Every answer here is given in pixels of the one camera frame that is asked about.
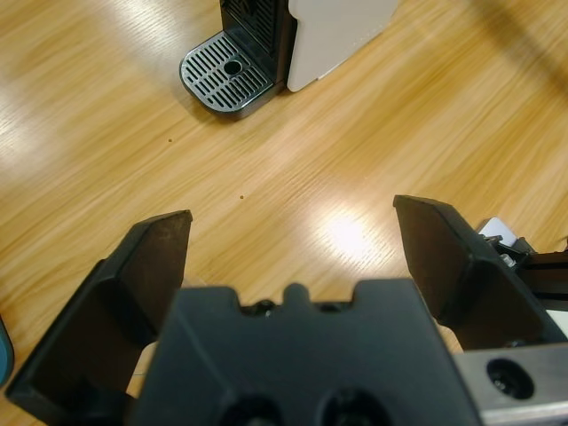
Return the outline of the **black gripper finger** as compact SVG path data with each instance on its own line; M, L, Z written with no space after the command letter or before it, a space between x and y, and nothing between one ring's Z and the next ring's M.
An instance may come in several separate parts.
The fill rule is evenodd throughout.
M450 204L393 200L408 270L431 315L465 351L565 343L549 315L567 309L567 253L477 233Z
M48 327L6 398L47 425L124 425L138 359L183 282L192 220L180 210L134 224Z

